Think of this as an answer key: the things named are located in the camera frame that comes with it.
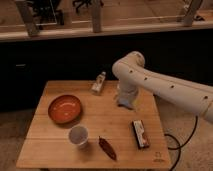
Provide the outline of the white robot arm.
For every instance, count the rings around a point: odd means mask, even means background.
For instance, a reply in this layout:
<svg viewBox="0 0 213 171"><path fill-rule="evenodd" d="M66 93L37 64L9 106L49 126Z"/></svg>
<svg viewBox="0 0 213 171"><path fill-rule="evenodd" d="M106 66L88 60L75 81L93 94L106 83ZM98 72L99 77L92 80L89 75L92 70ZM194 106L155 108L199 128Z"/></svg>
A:
<svg viewBox="0 0 213 171"><path fill-rule="evenodd" d="M144 89L213 124L213 86L171 77L144 68L145 58L132 51L117 60L112 72L118 79L117 104L132 109L138 89Z"/></svg>

